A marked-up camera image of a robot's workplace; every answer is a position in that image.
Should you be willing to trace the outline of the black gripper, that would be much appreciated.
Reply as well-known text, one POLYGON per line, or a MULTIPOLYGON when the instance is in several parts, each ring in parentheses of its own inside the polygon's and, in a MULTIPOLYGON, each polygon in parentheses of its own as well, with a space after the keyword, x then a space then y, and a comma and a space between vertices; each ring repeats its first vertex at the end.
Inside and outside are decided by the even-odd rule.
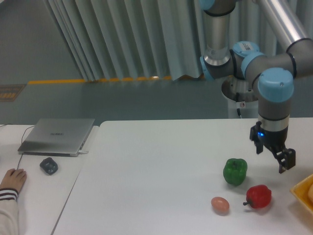
POLYGON ((296 164, 296 151, 286 148, 288 127, 280 131, 268 131, 261 127, 261 122, 257 121, 250 129, 249 139, 256 146, 256 154, 263 152, 266 147, 279 163, 279 173, 291 169, 296 164))

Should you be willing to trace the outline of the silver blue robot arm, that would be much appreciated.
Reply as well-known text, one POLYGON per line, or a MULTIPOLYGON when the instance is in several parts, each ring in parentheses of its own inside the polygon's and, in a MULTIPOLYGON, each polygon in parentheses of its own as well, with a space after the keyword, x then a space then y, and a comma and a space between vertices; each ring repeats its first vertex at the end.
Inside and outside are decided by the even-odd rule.
POLYGON ((206 51, 200 58, 208 80, 233 75, 244 80, 258 99, 258 120, 250 129, 256 152, 268 149, 279 163, 279 172, 296 163, 295 150, 287 148, 291 98, 296 78, 313 73, 313 41, 286 0, 258 0, 283 54, 268 57, 251 42, 228 47, 230 13, 234 0, 202 0, 200 7, 209 23, 206 51))

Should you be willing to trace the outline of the white striped sleeve forearm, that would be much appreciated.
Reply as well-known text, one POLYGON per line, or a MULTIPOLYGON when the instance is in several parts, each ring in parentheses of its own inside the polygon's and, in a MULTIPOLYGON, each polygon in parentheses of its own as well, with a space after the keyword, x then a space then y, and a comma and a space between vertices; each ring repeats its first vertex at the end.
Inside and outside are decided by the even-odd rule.
POLYGON ((0 234, 19 234, 19 209, 17 204, 18 192, 13 188, 0 190, 0 234))

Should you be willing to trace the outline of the person's hand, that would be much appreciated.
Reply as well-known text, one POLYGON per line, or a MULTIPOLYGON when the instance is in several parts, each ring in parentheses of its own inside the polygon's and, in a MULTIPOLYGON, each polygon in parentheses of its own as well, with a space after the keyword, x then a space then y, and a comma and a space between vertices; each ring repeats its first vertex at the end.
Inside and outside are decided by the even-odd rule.
POLYGON ((27 174, 24 169, 10 169, 6 172, 1 184, 0 189, 14 189, 20 193, 27 179, 27 174))

